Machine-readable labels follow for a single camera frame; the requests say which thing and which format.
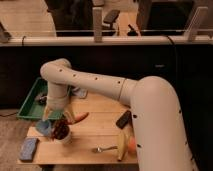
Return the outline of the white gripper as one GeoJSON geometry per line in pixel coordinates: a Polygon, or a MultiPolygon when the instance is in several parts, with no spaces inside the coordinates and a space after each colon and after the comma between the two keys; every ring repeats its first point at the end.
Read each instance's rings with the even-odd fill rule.
{"type": "Polygon", "coordinates": [[[50,113],[55,110],[63,110],[68,102],[68,86],[63,84],[47,83],[47,100],[42,120],[48,119],[50,113]]]}

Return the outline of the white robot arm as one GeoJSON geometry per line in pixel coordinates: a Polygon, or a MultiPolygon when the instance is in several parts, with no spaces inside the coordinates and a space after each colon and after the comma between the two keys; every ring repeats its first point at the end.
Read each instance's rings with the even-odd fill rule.
{"type": "Polygon", "coordinates": [[[65,58],[43,64],[40,74],[48,82],[47,107],[51,110],[67,106],[70,85],[129,106],[140,171],[199,171],[188,145],[177,93],[167,80],[79,72],[65,58]]]}

